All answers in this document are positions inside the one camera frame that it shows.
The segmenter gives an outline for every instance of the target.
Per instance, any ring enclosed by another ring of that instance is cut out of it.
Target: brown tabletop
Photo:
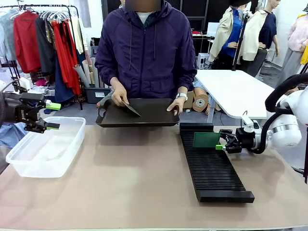
[[[0,175],[0,228],[174,231],[308,225],[308,186],[277,152],[229,157],[256,197],[253,204],[197,201],[178,127],[86,126],[83,144],[62,178],[22,178],[12,166]]]

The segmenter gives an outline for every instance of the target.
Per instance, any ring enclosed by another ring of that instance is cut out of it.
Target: red garment
[[[52,22],[51,25],[54,30],[54,39],[63,82],[68,88],[73,90],[75,95],[80,95],[79,76],[73,69],[78,64],[76,47],[68,23],[62,22],[58,24],[57,22]]]
[[[14,19],[16,57],[24,73],[40,69],[35,20],[37,14],[26,11]]]

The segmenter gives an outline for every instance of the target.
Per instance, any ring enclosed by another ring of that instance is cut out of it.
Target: white plastic bin
[[[85,137],[86,120],[79,117],[48,117],[59,130],[29,132],[7,154],[6,162],[22,177],[59,178],[64,175]]]

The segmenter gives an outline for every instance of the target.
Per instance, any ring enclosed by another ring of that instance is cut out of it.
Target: white undershirt
[[[150,14],[152,14],[153,12],[148,12],[148,13],[140,13],[140,12],[136,12],[137,15],[139,16],[140,20],[142,21],[142,23],[144,24],[146,19],[149,17]]]

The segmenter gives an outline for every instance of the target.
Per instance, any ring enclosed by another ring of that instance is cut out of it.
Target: black hat
[[[303,11],[308,12],[308,4],[307,4],[307,7]]]
[[[251,0],[229,0],[230,6],[239,7],[248,4]]]

